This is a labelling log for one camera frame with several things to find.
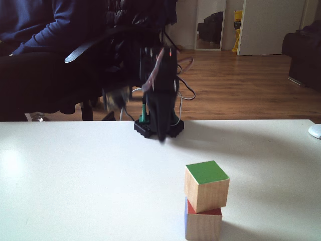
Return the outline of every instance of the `black sofa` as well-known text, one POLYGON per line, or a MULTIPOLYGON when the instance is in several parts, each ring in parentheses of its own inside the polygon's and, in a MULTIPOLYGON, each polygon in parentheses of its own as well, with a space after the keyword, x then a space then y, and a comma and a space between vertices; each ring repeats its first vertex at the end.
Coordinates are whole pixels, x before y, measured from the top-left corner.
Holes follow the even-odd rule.
POLYGON ((292 58, 290 80, 321 92, 321 21, 287 34, 282 54, 292 58))

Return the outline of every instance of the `wooden block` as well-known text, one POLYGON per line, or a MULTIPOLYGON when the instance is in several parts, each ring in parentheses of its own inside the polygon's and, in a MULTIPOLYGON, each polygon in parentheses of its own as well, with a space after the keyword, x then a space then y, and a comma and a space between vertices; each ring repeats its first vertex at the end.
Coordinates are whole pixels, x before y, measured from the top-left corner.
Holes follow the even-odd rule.
POLYGON ((185 167, 184 192, 196 213, 225 207, 229 183, 215 161, 185 167))
POLYGON ((220 237, 222 213, 217 208, 196 213, 190 202, 185 200, 185 238, 187 240, 218 241, 220 237))

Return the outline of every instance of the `person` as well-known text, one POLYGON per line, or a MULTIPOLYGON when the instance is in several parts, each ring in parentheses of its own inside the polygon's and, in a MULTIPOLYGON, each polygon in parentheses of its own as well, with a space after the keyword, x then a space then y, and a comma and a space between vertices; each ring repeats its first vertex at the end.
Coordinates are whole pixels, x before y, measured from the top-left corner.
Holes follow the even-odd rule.
POLYGON ((0 121, 89 84, 64 59, 104 30, 104 0, 0 0, 0 121))

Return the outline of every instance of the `white door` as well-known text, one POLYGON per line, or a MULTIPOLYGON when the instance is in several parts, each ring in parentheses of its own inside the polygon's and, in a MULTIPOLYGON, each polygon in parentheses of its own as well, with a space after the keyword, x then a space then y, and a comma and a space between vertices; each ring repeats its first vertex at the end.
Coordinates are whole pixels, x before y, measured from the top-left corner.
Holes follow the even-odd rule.
POLYGON ((244 0, 237 54, 281 54, 284 36, 300 28, 304 2, 244 0))

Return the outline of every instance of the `blue sweater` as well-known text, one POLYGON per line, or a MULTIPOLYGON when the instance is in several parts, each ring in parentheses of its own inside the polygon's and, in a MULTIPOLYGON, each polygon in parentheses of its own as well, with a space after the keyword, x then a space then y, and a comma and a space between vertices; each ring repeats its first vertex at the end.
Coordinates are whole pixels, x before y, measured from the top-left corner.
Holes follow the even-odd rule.
POLYGON ((69 54, 102 31, 102 0, 0 0, 0 40, 28 52, 69 54))

